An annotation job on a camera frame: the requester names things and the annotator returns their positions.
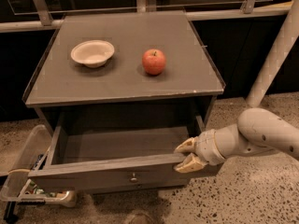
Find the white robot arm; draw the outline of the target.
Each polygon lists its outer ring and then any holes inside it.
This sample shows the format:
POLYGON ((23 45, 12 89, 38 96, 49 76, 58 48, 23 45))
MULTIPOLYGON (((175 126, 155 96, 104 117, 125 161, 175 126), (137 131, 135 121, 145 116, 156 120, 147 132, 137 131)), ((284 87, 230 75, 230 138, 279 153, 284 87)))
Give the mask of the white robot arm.
POLYGON ((299 0, 292 0, 288 15, 246 99, 249 109, 240 114, 237 123, 205 131, 181 143, 175 151, 185 153, 187 157, 174 167, 175 171, 195 172, 207 165, 224 163, 230 157, 250 157, 272 150, 299 158, 299 129, 259 107, 298 36, 299 0))

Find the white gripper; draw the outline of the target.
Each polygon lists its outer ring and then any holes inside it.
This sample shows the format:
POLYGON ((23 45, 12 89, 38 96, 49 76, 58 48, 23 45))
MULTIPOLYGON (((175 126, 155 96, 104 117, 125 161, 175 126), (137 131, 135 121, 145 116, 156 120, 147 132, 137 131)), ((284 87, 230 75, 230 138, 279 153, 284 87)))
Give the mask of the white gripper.
POLYGON ((188 138, 178 145, 175 153, 191 153, 183 162, 174 167, 179 173, 191 173, 204 169, 208 164, 216 166, 224 163, 225 158, 221 155, 216 145, 215 130, 202 132, 199 136, 188 138))

